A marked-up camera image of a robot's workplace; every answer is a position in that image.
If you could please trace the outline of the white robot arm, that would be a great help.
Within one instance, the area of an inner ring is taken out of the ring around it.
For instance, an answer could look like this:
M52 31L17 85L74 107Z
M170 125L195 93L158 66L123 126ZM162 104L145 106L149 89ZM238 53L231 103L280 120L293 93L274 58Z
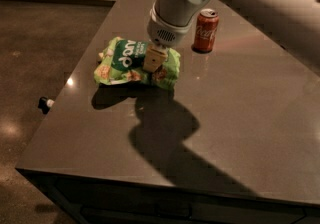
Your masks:
M319 0L219 0L283 47L314 73L320 72ZM156 0L147 31L157 45L173 47L209 0Z

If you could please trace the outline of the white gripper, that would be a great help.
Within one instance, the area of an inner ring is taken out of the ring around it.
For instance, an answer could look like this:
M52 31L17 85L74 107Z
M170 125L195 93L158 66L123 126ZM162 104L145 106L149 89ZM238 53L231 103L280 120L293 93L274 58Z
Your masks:
M143 61L143 70L154 73L167 59L167 48L179 44L188 33L190 27L191 23L188 23L186 26L167 23L157 14L155 7L152 7L147 32L153 44L147 46Z

